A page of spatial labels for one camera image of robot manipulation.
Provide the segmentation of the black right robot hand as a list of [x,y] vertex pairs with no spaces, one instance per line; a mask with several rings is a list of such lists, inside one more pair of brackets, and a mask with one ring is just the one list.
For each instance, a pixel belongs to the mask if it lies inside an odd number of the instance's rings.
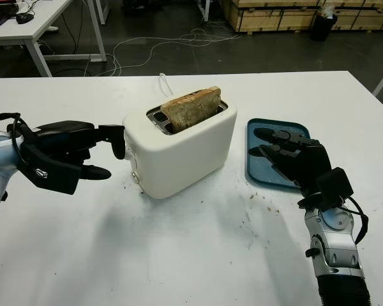
[[250,148],[249,155],[266,158],[275,172],[299,188],[304,198],[319,192],[316,179],[331,170],[331,163],[318,140],[269,128],[256,128],[253,134],[267,144]]

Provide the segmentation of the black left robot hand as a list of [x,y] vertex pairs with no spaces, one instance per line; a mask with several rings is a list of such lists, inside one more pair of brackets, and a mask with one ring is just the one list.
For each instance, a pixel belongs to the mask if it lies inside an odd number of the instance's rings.
[[104,168],[84,164],[90,158],[89,149],[98,142],[110,143],[114,156],[119,160],[126,154],[122,125],[95,127],[89,122],[66,120],[39,126],[34,133],[43,153],[56,161],[79,166],[80,178],[85,180],[105,180],[111,176]]

